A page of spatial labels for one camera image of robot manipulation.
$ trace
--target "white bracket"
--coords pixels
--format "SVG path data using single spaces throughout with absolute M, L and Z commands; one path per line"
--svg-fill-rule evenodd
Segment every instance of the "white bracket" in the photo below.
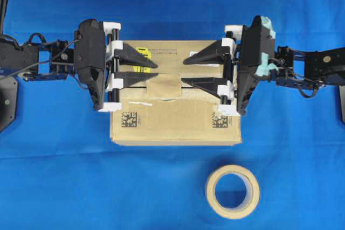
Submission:
M 232 35 L 236 40 L 241 40 L 242 38 L 243 25 L 226 25 L 224 32 L 232 32 Z
M 111 74 L 111 78 L 105 92 L 110 92 L 113 89 L 123 89 L 123 78 L 115 78 L 115 75 Z
M 236 43 L 231 38 L 222 38 L 222 46 L 223 47 L 229 47 L 230 48 L 230 56 L 231 59 L 233 58 L 235 49 L 236 49 Z
M 233 104 L 220 104 L 218 111 L 224 116 L 241 116 L 236 109 L 236 105 Z
M 113 29 L 121 30 L 121 24 L 115 22 L 103 22 L 103 30 L 106 35 L 112 34 Z
M 121 102 L 105 102 L 103 103 L 103 109 L 98 110 L 100 113 L 109 113 L 122 109 Z
M 113 40 L 106 47 L 106 61 L 111 60 L 114 57 L 115 50 L 123 50 L 122 40 Z
M 231 83 L 231 81 L 228 80 L 226 82 L 226 85 L 218 85 L 217 94 L 219 96 L 222 96 L 222 95 L 227 96 L 227 98 L 229 100 L 233 100 L 233 98 L 234 98 L 234 86 Z

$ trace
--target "screw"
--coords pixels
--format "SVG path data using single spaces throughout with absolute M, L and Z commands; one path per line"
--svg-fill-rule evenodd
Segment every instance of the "screw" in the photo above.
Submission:
M 323 58 L 323 62 L 324 62 L 324 63 L 329 63 L 330 60 L 331 60 L 330 56 L 325 56 L 325 57 Z
M 68 55 L 66 53 L 63 53 L 63 54 L 61 54 L 61 58 L 63 60 L 67 60 L 68 59 Z

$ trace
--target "metal bracket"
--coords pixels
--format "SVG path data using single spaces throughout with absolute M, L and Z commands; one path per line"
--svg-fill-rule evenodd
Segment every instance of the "metal bracket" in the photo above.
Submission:
M 16 119 L 18 82 L 13 77 L 0 81 L 0 132 Z
M 339 87 L 342 120 L 345 123 L 345 86 Z

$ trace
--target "cable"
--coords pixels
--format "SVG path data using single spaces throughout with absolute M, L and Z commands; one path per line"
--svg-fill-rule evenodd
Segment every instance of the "cable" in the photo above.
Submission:
M 293 78 L 294 78 L 294 79 L 298 80 L 298 79 L 296 78 L 296 76 L 298 76 L 298 77 L 300 77 L 300 78 L 303 78 L 303 79 L 306 80 L 306 81 L 310 81 L 310 82 L 312 82 L 312 83 L 315 83 L 314 89 L 313 89 L 313 92 L 312 92 L 311 95 L 307 95 L 305 92 L 303 92 L 301 86 L 298 87 L 298 91 L 300 92 L 300 94 L 301 94 L 304 98 L 308 98 L 308 99 L 313 98 L 313 97 L 318 93 L 318 91 L 319 91 L 319 86 L 318 86 L 317 84 L 318 84 L 319 82 L 316 82 L 316 81 L 314 81 L 314 80 L 311 80 L 311 79 L 309 79 L 309 78 L 304 77 L 303 75 L 300 75 L 300 74 L 294 72 L 293 69 L 291 69 L 291 68 L 285 66 L 284 63 L 283 63 L 281 60 L 279 60 L 279 59 L 275 59 L 275 58 L 270 58 L 270 59 L 273 60 L 273 61 L 275 61 L 275 62 L 277 62 L 277 63 L 279 63 L 282 67 L 284 67 L 285 69 L 287 69 L 288 71 L 290 71 L 290 73 L 293 74 Z
M 6 34 L 0 34 L 0 38 L 2 39 L 7 39 L 7 40 L 12 40 L 13 44 L 15 45 L 16 49 L 21 50 L 22 48 L 20 47 L 20 45 L 18 44 L 17 40 L 9 35 Z
M 36 66 L 41 65 L 41 64 L 46 64 L 46 63 L 52 62 L 54 59 L 56 59 L 56 58 L 58 58 L 59 56 L 61 56 L 61 54 L 63 54 L 63 53 L 68 49 L 69 46 L 71 46 L 72 44 L 74 44 L 74 43 L 76 43 L 76 42 L 78 42 L 78 41 L 79 41 L 79 39 L 71 41 L 70 43 L 68 43 L 68 44 L 63 48 L 62 51 L 60 51 L 60 52 L 59 52 L 58 54 L 56 54 L 54 57 L 51 57 L 50 59 L 47 59 L 47 60 L 44 60 L 44 61 L 36 62 L 36 63 L 34 63 L 34 64 L 31 64 L 30 66 L 24 67 L 24 68 L 21 69 L 21 70 L 18 70 L 18 71 L 13 72 L 13 73 L 11 73 L 11 74 L 9 74 L 9 75 L 3 77 L 3 78 L 0 78 L 0 81 L 1 81 L 1 80 L 4 80 L 4 79 L 6 79 L 6 78 L 9 78 L 9 77 L 11 77 L 11 76 L 15 76 L 15 75 L 18 75 L 18 74 L 20 74 L 20 73 L 23 73 L 23 72 L 27 71 L 28 69 L 30 69 L 30 68 L 32 68 L 32 67 L 36 67 Z
M 110 61 L 108 61 L 107 62 L 107 77 L 106 77 L 106 89 L 107 89 L 107 87 L 108 87 L 108 84 L 109 84 L 109 79 L 110 79 L 110 73 L 111 73 L 111 62 Z
M 27 40 L 26 43 L 32 43 L 32 40 L 33 40 L 33 38 L 34 38 L 35 36 L 37 36 L 37 37 L 41 40 L 42 43 L 46 43 L 46 42 L 47 42 L 47 41 L 45 40 L 43 34 L 41 34 L 40 32 L 35 32 L 35 33 L 33 33 L 32 35 L 30 35 L 30 37 L 29 37 L 29 39 Z
M 298 87 L 298 91 L 300 92 L 300 94 L 307 99 L 313 98 L 319 91 L 319 87 L 317 85 L 315 85 L 313 92 L 311 95 L 307 95 L 305 92 L 303 92 L 301 86 Z
M 301 74 L 298 74 L 298 73 L 294 72 L 293 69 L 289 68 L 288 66 L 285 66 L 284 62 L 279 60 L 279 59 L 270 58 L 270 60 L 273 60 L 274 62 L 277 62 L 280 66 L 282 66 L 283 68 L 285 68 L 288 71 L 290 71 L 290 73 L 292 73 L 294 76 L 298 76 L 298 77 L 303 78 L 304 80 L 312 82 L 312 83 L 320 83 L 320 82 L 314 81 L 312 79 L 306 78 L 304 75 L 301 75 Z
M 88 90 L 88 88 L 87 88 L 87 87 L 84 87 L 84 86 L 81 84 L 81 82 L 79 81 L 79 79 L 75 77 L 75 74 L 74 74 L 74 73 L 71 74 L 71 77 L 73 77 L 73 78 L 77 81 L 77 83 L 78 83 L 78 85 L 79 85 L 79 87 L 80 87 L 81 89 L 83 89 L 83 90 Z

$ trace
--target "black wire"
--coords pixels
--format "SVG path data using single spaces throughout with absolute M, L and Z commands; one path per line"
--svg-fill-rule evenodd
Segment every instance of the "black wire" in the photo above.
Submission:
M 108 84 L 109 84 L 108 80 L 110 78 L 110 73 L 111 73 L 111 62 L 108 62 L 107 77 L 106 77 L 106 87 L 105 87 L 106 89 L 107 89 Z
M 48 46 L 56 44 L 57 42 L 59 42 L 59 40 L 50 41 L 48 43 L 28 43 L 28 42 L 26 42 L 26 44 L 47 48 Z
M 298 79 L 296 78 L 296 76 L 298 76 L 298 77 L 300 77 L 300 78 L 303 78 L 303 79 L 306 80 L 306 81 L 310 81 L 310 82 L 312 82 L 312 83 L 315 83 L 314 89 L 313 89 L 313 92 L 312 92 L 311 95 L 307 95 L 305 92 L 303 92 L 301 86 L 298 87 L 298 91 L 300 92 L 300 94 L 301 94 L 304 98 L 308 98 L 308 99 L 313 98 L 313 97 L 318 93 L 318 91 L 319 91 L 319 86 L 318 86 L 317 84 L 318 84 L 319 82 L 316 82 L 316 81 L 314 81 L 314 80 L 311 80 L 311 79 L 309 79 L 309 78 L 304 77 L 303 75 L 300 75 L 300 74 L 294 72 L 293 69 L 291 69 L 291 68 L 285 66 L 284 63 L 283 63 L 281 60 L 279 60 L 279 59 L 275 59 L 275 58 L 270 58 L 270 59 L 273 60 L 273 61 L 275 61 L 275 62 L 277 62 L 277 63 L 279 63 L 282 67 L 284 67 L 285 69 L 287 69 L 288 71 L 290 71 L 290 73 L 293 74 L 293 78 L 294 78 L 294 79 L 298 80 Z
M 311 95 L 307 95 L 305 92 L 303 92 L 301 86 L 298 88 L 298 91 L 300 92 L 300 94 L 304 97 L 304 98 L 313 98 L 319 91 L 319 87 L 317 85 L 315 85 L 313 92 Z
M 241 48 L 241 44 L 237 44 L 235 51 L 233 53 L 233 61 L 235 61 L 235 62 L 237 61 L 237 53 L 240 51 L 240 48 Z
M 16 49 L 21 50 L 22 48 L 20 47 L 20 45 L 18 44 L 17 40 L 9 35 L 6 34 L 0 34 L 0 38 L 2 39 L 7 39 L 7 40 L 12 40 L 13 44 L 15 45 Z
M 43 34 L 41 34 L 40 32 L 35 32 L 35 33 L 33 33 L 32 35 L 30 35 L 30 37 L 29 37 L 29 39 L 27 40 L 26 43 L 32 43 L 32 40 L 33 40 L 33 38 L 34 38 L 35 36 L 37 36 L 37 37 L 41 40 L 42 43 L 46 43 L 46 42 L 47 42 L 47 41 L 45 40 Z
M 31 64 L 30 66 L 24 67 L 23 69 L 21 69 L 21 70 L 19 70 L 19 71 L 13 72 L 13 73 L 11 73 L 11 74 L 9 74 L 9 75 L 3 77 L 3 78 L 0 78 L 0 81 L 1 81 L 1 80 L 4 80 L 4 79 L 6 79 L 6 78 L 9 78 L 9 77 L 11 77 L 11 76 L 14 76 L 14 75 L 18 75 L 18 74 L 20 74 L 20 73 L 23 73 L 23 72 L 25 72 L 26 70 L 28 70 L 28 69 L 30 69 L 30 68 L 32 68 L 32 67 L 36 67 L 36 66 L 41 65 L 41 64 L 46 64 L 46 63 L 52 62 L 54 59 L 59 58 L 59 57 L 61 56 L 61 54 L 63 54 L 63 53 L 68 49 L 69 46 L 71 46 L 72 44 L 74 44 L 74 43 L 76 43 L 76 42 L 78 42 L 78 41 L 79 41 L 79 39 L 78 39 L 78 40 L 73 40 L 73 41 L 71 41 L 70 43 L 68 43 L 68 44 L 63 48 L 62 51 L 60 51 L 60 52 L 59 52 L 58 54 L 56 54 L 54 57 L 51 57 L 50 59 L 47 59 L 47 60 L 44 60 L 44 61 L 36 62 L 36 63 L 34 63 L 34 64 Z
M 277 62 L 280 66 L 282 66 L 283 68 L 287 69 L 294 76 L 298 76 L 298 77 L 303 78 L 304 80 L 312 82 L 312 83 L 320 83 L 320 82 L 314 81 L 312 79 L 306 78 L 304 75 L 301 75 L 301 74 L 298 74 L 298 73 L 294 72 L 293 69 L 289 68 L 288 66 L 285 66 L 283 61 L 281 61 L 279 59 L 270 58 L 270 60 L 273 60 L 274 62 Z
M 79 87 L 80 87 L 81 89 L 83 89 L 83 90 L 88 90 L 88 88 L 87 88 L 87 87 L 84 87 L 84 86 L 81 84 L 81 82 L 79 81 L 79 79 L 75 77 L 75 74 L 74 74 L 74 73 L 71 74 L 71 77 L 73 77 L 73 78 L 77 81 L 77 83 L 78 83 L 78 85 L 79 85 Z

